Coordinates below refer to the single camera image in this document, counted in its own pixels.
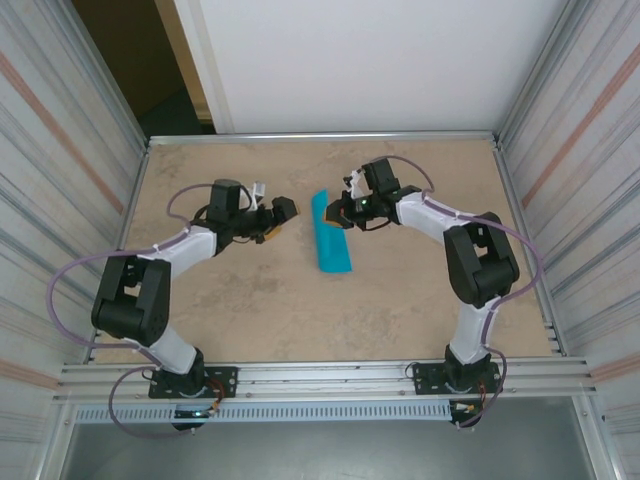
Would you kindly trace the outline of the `teal cloth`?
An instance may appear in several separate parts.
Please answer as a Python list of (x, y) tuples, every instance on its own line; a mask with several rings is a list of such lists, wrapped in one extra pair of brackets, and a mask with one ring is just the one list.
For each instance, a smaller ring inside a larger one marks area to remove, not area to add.
[(328, 274), (351, 273), (353, 269), (344, 231), (324, 221), (328, 205), (329, 194), (326, 189), (318, 191), (311, 199), (318, 268)]

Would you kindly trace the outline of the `grey metal sheet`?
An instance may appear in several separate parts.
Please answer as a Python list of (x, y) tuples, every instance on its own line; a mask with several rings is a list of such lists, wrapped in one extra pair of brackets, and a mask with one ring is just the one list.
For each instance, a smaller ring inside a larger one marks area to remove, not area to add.
[(81, 426), (61, 480), (595, 480), (574, 434), (561, 439), (439, 422), (221, 424), (161, 441)]

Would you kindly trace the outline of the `beige door edge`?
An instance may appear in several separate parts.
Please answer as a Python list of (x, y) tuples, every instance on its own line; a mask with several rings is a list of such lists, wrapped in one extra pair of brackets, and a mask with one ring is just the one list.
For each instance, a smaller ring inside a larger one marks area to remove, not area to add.
[(165, 33), (176, 59), (186, 90), (194, 107), (196, 117), (205, 125), (212, 126), (213, 118), (208, 108), (196, 66), (180, 22), (174, 0), (154, 0)]

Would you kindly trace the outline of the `long aluminium table edge rail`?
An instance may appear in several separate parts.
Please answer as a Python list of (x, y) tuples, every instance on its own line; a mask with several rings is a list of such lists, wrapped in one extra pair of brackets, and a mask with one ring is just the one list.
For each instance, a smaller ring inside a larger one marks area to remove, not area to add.
[(150, 148), (169, 145), (227, 145), (325, 142), (454, 141), (495, 142), (496, 135), (483, 130), (436, 130), (398, 132), (253, 133), (221, 135), (151, 136)]

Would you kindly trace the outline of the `short aluminium table edge rail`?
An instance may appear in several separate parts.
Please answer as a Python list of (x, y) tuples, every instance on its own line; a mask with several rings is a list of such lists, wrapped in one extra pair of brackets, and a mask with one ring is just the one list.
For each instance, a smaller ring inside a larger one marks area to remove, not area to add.
[[(516, 193), (512, 176), (507, 168), (505, 155), (498, 144), (493, 148), (493, 156), (515, 223), (515, 228), (529, 243), (533, 243), (524, 216), (523, 207)], [(528, 246), (524, 246), (523, 249), (530, 275), (537, 278), (532, 290), (535, 292), (542, 322), (548, 334), (551, 352), (554, 356), (565, 357), (567, 352), (563, 345), (562, 334), (557, 327), (556, 310), (546, 283), (541, 255), (538, 250), (532, 251)]]
[[(123, 249), (126, 246), (131, 223), (133, 221), (133, 216), (135, 213), (135, 208), (139, 198), (140, 189), (141, 189), (141, 186), (144, 180), (144, 175), (146, 173), (146, 169), (148, 166), (150, 151), (151, 151), (151, 147), (149, 146), (149, 144), (146, 144), (145, 150), (144, 150), (144, 156), (142, 157), (141, 164), (137, 170), (137, 174), (133, 184), (133, 190), (130, 195), (129, 202), (125, 209), (122, 225), (119, 230), (118, 236), (116, 237), (115, 246), (117, 250)], [(102, 350), (102, 344), (106, 343), (106, 342), (103, 342), (103, 337), (104, 337), (104, 334), (101, 331), (93, 329), (91, 341), (97, 344), (98, 347), (86, 348), (86, 355), (83, 361), (84, 364), (90, 364), (95, 361), (96, 351)]]

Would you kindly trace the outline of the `white door frame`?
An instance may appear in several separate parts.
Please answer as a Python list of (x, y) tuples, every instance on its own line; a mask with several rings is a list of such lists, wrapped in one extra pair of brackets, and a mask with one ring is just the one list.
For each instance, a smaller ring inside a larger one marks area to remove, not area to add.
[(174, 0), (217, 134), (236, 132), (202, 0)]

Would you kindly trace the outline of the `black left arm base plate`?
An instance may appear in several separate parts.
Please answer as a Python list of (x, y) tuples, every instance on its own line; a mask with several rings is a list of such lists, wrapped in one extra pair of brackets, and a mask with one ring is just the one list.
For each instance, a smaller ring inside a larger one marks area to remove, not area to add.
[(151, 376), (148, 397), (151, 399), (216, 399), (234, 398), (239, 369), (236, 367), (205, 367), (185, 375), (165, 370)]

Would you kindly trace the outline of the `wide aluminium mounting rail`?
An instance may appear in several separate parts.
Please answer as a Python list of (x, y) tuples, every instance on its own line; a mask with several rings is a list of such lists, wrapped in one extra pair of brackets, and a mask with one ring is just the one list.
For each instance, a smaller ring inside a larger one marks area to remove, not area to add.
[[(113, 384), (133, 364), (89, 364), (62, 369), (53, 400), (62, 404), (107, 401)], [(224, 387), (231, 401), (393, 400), (414, 397), (407, 360), (362, 362), (239, 363)], [(591, 396), (596, 386), (587, 363), (576, 357), (510, 358), (506, 398)]]

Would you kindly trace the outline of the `aluminium upright post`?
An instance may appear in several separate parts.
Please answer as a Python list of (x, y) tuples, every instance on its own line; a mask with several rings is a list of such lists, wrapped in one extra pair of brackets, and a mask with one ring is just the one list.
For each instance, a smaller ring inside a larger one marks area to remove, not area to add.
[(560, 60), (566, 45), (593, 2), (594, 0), (566, 0), (520, 92), (494, 132), (498, 147), (508, 143), (520, 128), (547, 77)]
[(152, 103), (145, 54), (152, 30), (144, 21), (152, 0), (69, 0), (78, 28), (96, 59), (107, 104), (128, 137), (145, 146), (138, 117)]

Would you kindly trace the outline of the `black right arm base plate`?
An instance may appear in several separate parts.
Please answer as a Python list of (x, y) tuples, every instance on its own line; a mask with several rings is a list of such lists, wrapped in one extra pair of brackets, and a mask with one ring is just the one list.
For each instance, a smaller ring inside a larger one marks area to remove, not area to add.
[(495, 393), (501, 373), (495, 363), (454, 366), (442, 363), (416, 363), (411, 366), (417, 395), (478, 394), (484, 386)]

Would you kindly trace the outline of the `aluminium frame leg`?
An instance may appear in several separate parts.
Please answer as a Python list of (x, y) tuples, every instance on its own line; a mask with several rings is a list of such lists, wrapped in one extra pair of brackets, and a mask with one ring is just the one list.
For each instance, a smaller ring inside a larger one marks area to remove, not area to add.
[(618, 480), (600, 425), (601, 418), (591, 398), (574, 396), (572, 401), (596, 480)]
[(65, 402), (51, 407), (36, 480), (60, 480), (73, 436), (77, 406)]

